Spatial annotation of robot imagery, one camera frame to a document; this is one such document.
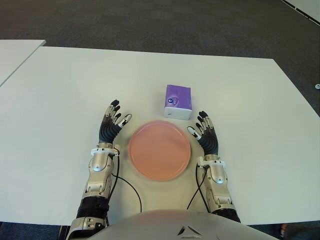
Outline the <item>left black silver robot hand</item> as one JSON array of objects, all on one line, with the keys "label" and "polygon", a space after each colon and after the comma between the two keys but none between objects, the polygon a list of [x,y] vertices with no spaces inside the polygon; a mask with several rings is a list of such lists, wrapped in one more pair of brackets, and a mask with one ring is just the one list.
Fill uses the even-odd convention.
[{"label": "left black silver robot hand", "polygon": [[122,128],[131,120],[132,114],[130,113],[120,119],[122,116],[120,112],[118,113],[120,108],[120,101],[117,99],[107,107],[99,129],[99,144],[112,144]]}]

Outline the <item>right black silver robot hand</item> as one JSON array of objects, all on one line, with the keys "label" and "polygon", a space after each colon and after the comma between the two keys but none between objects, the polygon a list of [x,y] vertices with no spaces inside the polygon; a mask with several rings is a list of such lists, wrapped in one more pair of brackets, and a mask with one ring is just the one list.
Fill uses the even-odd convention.
[{"label": "right black silver robot hand", "polygon": [[212,120],[205,111],[200,111],[197,116],[198,122],[194,129],[188,126],[188,132],[197,140],[201,146],[205,160],[215,160],[219,154],[219,142]]}]

